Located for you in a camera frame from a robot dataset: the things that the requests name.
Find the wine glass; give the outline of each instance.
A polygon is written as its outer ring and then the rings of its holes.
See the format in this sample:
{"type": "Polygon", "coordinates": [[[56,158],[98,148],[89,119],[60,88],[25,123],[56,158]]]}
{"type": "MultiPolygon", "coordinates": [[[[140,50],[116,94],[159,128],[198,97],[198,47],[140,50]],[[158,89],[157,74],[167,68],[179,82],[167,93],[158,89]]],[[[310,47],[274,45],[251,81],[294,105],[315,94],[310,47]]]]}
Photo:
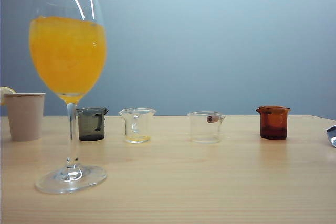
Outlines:
{"type": "Polygon", "coordinates": [[[98,0],[33,0],[29,47],[39,76],[65,101],[70,121],[65,166],[39,179],[36,188],[63,194],[102,182],[104,169],[79,163],[76,131],[77,104],[98,80],[106,58],[98,0]]]}

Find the wooden table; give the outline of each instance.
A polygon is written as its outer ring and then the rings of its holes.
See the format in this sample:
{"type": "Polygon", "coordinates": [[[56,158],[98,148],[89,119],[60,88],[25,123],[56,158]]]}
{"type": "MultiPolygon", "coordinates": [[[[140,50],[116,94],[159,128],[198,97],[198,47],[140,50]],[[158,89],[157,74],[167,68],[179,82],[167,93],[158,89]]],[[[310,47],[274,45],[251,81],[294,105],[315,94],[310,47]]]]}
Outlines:
{"type": "Polygon", "coordinates": [[[189,140],[186,116],[155,116],[152,141],[123,141],[121,117],[106,138],[80,142],[83,164],[108,178],[66,195],[38,192],[42,174],[67,156],[68,122],[45,117],[43,138],[10,140],[2,118],[1,210],[8,223],[336,223],[336,121],[292,115],[287,140],[259,136],[259,116],[227,116],[222,141],[189,140]]]}

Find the glass stem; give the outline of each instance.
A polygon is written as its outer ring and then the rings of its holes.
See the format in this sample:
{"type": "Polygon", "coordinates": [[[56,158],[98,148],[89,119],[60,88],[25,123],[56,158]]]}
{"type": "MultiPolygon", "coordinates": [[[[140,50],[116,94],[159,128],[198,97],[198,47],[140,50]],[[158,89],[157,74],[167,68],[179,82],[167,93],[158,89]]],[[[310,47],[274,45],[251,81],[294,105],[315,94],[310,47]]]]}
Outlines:
{"type": "Polygon", "coordinates": [[[74,169],[78,164],[78,137],[76,131],[76,108],[77,104],[68,103],[68,118],[70,121],[70,141],[69,141],[69,150],[70,153],[67,158],[67,168],[74,169]]]}

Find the clear beaker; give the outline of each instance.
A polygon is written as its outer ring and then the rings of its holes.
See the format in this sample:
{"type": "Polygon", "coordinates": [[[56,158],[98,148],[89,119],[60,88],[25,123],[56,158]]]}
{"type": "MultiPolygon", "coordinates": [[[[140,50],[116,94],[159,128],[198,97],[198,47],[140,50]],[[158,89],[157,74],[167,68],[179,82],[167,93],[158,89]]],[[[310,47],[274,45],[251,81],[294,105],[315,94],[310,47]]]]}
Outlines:
{"type": "Polygon", "coordinates": [[[225,115],[215,111],[198,111],[188,114],[191,139],[199,143],[219,142],[220,126],[225,115]]]}
{"type": "Polygon", "coordinates": [[[144,143],[151,139],[150,119],[156,113],[151,108],[123,109],[119,114],[125,119],[126,141],[132,144],[144,143]]]}

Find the beaker handle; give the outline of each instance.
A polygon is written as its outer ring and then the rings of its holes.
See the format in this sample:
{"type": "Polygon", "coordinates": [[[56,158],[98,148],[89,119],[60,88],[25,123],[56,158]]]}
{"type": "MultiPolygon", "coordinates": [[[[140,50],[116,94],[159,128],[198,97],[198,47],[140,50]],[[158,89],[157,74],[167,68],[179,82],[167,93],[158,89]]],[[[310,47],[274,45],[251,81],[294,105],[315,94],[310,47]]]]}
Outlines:
{"type": "Polygon", "coordinates": [[[95,116],[98,116],[98,125],[95,128],[95,131],[100,131],[101,130],[101,125],[102,125],[102,121],[103,121],[103,115],[102,114],[95,114],[95,116]]]}

